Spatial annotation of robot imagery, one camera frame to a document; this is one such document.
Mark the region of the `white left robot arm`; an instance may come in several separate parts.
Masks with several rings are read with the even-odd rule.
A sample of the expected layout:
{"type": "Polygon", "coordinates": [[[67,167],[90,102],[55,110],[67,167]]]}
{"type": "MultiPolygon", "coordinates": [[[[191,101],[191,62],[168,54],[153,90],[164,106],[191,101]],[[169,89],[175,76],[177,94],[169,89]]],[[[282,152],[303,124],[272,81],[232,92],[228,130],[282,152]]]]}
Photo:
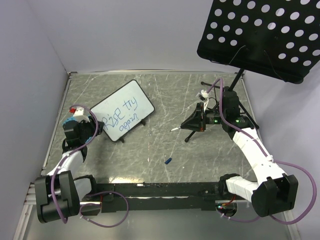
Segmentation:
{"type": "Polygon", "coordinates": [[[92,176],[73,178],[77,168],[85,161],[88,154],[88,143],[103,132],[104,124],[95,121],[78,122],[74,117],[63,122],[65,139],[62,142],[62,158],[56,167],[39,176],[34,182],[36,212],[40,223],[56,220],[66,222],[80,210],[82,195],[87,201],[95,200],[99,188],[92,176]]]}

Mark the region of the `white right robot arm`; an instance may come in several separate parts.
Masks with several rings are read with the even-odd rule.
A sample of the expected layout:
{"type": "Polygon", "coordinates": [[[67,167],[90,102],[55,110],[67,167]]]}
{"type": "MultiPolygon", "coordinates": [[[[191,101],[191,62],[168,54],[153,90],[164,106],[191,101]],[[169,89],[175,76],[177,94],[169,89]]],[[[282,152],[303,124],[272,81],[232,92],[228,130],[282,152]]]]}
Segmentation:
{"type": "Polygon", "coordinates": [[[240,103],[237,93],[228,87],[222,89],[220,101],[208,107],[209,92],[198,93],[200,101],[194,112],[180,125],[183,130],[204,132],[207,125],[221,125],[230,139],[242,151],[253,170],[256,181],[244,179],[237,173],[220,177],[218,193],[223,199],[237,195],[250,203],[259,217],[292,210],[295,205],[298,180],[287,175],[274,162],[263,146],[256,126],[240,103]]]}

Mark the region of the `blue marker cap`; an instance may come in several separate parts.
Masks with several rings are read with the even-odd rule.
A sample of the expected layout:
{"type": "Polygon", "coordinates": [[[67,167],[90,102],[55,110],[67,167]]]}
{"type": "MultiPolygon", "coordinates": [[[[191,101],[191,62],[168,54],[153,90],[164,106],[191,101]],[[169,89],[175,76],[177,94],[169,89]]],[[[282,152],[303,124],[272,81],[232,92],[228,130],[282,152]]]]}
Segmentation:
{"type": "Polygon", "coordinates": [[[170,158],[168,158],[164,163],[165,163],[166,165],[168,165],[171,161],[172,161],[172,158],[170,157],[170,158]]]}

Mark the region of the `small black-framed whiteboard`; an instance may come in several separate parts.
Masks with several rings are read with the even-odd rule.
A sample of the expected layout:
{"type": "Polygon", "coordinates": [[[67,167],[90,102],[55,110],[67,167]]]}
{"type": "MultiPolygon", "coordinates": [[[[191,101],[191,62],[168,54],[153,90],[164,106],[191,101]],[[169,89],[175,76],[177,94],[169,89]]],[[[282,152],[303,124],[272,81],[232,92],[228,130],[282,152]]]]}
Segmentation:
{"type": "Polygon", "coordinates": [[[122,138],[155,111],[140,84],[132,79],[90,109],[103,122],[112,142],[122,138]]]}

